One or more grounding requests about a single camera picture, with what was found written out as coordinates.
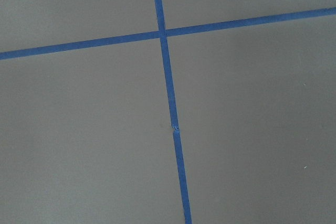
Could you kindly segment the blue tape line lengthwise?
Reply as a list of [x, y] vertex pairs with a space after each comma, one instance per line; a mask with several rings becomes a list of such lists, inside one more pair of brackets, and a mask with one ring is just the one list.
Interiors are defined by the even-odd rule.
[[185, 223], [192, 224], [190, 199], [188, 195], [187, 178], [186, 178], [185, 163], [184, 163], [184, 156], [183, 156], [183, 146], [182, 146], [182, 141], [181, 141], [181, 131], [180, 131], [179, 123], [178, 123], [179, 119], [178, 119], [177, 106], [176, 106], [176, 100], [175, 100], [175, 91], [174, 91], [174, 82], [173, 82], [173, 75], [172, 75], [172, 68], [171, 68], [171, 61], [170, 61], [169, 44], [168, 44], [167, 33], [166, 33], [166, 28], [165, 28], [163, 1], [154, 0], [154, 3], [155, 3], [157, 24], [158, 24], [158, 29], [159, 29], [159, 39], [160, 39], [160, 45], [161, 45], [167, 99], [168, 99], [168, 104], [169, 104], [171, 128], [173, 130], [172, 134], [173, 134], [173, 142], [174, 142], [174, 149], [175, 149], [175, 156], [176, 156], [177, 172], [178, 172], [178, 177], [179, 177], [182, 209], [183, 209]]

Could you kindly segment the blue tape line crosswise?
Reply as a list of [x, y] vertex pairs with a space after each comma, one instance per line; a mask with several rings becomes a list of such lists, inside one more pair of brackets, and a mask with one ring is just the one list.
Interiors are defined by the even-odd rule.
[[85, 41], [70, 42], [70, 43], [58, 44], [58, 45], [50, 45], [50, 46], [42, 46], [42, 47], [35, 47], [35, 48], [28, 48], [28, 49], [6, 51], [6, 52], [1, 52], [1, 60], [43, 55], [43, 54], [51, 54], [51, 53], [56, 53], [56, 52], [71, 51], [71, 50], [78, 50], [78, 49], [94, 48], [94, 47], [101, 47], [101, 46], [109, 46], [109, 45], [115, 45], [115, 44], [125, 44], [128, 42], [151, 40], [151, 39], [160, 38], [161, 35], [165, 35], [167, 37], [174, 37], [174, 36], [180, 36], [180, 35], [188, 35], [188, 34], [203, 33], [203, 32], [208, 32], [208, 31], [215, 31], [215, 30], [224, 30], [224, 29], [246, 27], [246, 26], [256, 26], [256, 25], [262, 25], [262, 24], [286, 22], [290, 20], [316, 18], [316, 17], [323, 17], [323, 16], [330, 16], [330, 15], [335, 15], [334, 7], [167, 29], [165, 27], [164, 13], [159, 12], [159, 15], [158, 15], [159, 29], [157, 31], [149, 31], [149, 32], [138, 33], [138, 34], [122, 35], [122, 36], [115, 36], [115, 37], [108, 37], [108, 38], [99, 38], [99, 39], [92, 39], [92, 40], [85, 40]]

